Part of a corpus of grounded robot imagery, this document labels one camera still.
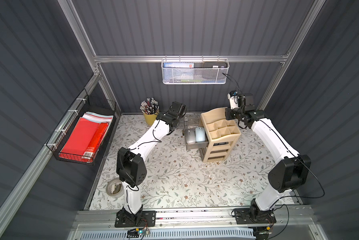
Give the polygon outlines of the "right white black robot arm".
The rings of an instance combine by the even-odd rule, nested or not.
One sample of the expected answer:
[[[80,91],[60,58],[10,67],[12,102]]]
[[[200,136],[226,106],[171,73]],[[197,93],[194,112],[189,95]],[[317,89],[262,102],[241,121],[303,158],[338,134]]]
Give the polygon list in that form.
[[[227,120],[244,122],[260,137],[275,160],[276,165],[268,173],[268,186],[252,200],[250,206],[251,218],[266,216],[278,200],[306,182],[311,160],[287,143],[263,111],[243,112],[240,108],[232,110],[228,107],[225,116]]]

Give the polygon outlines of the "beige drawer organizer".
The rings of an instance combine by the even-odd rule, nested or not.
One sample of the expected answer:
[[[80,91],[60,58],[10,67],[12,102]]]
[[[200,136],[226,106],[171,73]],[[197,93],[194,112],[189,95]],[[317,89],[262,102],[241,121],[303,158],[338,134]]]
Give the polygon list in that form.
[[[201,126],[205,128],[209,145],[203,148],[203,162],[209,163],[208,158],[212,156],[226,157],[221,160],[225,161],[236,146],[241,136],[241,131],[234,120],[226,120],[226,108],[216,108],[201,114]],[[213,150],[229,149],[226,153],[211,154]]]

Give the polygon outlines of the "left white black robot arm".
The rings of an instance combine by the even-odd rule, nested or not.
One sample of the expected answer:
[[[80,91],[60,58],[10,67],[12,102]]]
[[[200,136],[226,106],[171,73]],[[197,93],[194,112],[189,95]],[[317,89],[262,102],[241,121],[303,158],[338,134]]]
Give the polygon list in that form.
[[[117,153],[116,173],[119,176],[125,194],[123,210],[132,216],[142,211],[139,185],[147,176],[145,160],[161,142],[170,135],[186,114],[186,106],[172,102],[166,112],[159,113],[147,132],[128,148],[120,148]]]

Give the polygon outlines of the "grey computer mouse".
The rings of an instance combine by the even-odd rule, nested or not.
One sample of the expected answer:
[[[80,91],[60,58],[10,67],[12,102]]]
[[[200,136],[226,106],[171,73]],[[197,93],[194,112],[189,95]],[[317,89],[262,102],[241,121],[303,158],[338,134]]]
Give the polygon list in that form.
[[[196,134],[194,129],[185,130],[185,138],[187,144],[194,144],[196,142]]]

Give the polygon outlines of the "light blue computer mouse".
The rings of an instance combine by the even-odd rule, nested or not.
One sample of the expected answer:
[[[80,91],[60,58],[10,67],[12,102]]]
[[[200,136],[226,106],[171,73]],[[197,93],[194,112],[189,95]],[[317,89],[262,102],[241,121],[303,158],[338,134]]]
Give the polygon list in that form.
[[[203,127],[197,127],[195,128],[195,136],[196,136],[196,142],[202,143],[206,141],[206,132]]]

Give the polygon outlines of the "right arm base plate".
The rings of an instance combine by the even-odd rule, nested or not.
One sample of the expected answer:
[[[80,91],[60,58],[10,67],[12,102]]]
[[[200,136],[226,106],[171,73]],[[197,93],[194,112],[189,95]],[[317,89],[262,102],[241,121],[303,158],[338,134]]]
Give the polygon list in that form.
[[[243,224],[269,224],[277,222],[273,211],[259,211],[257,209],[233,209],[232,216],[238,225]]]

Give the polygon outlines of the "clear top drawer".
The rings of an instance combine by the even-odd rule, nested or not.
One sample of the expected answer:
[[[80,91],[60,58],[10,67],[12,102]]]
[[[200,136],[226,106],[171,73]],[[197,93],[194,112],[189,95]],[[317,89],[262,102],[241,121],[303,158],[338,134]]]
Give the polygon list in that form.
[[[203,127],[185,129],[184,137],[187,151],[206,148],[209,145],[209,140]]]

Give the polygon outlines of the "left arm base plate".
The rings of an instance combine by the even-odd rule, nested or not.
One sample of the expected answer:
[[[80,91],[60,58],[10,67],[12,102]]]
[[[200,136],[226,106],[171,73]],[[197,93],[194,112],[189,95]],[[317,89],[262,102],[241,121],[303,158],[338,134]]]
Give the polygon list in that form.
[[[138,211],[136,215],[122,209],[116,213],[115,228],[154,227],[156,211]]]

